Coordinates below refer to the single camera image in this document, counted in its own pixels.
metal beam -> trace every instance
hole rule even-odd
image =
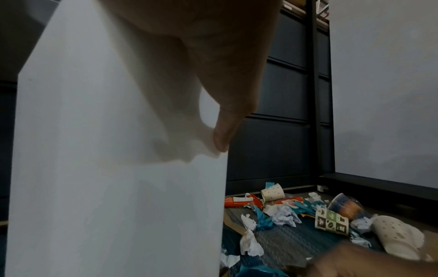
[[[317,182],[322,174],[321,158],[321,122],[319,111],[319,68],[318,68],[318,34],[316,23],[316,2],[306,1],[306,52],[308,71],[308,116],[310,145],[310,178]]]

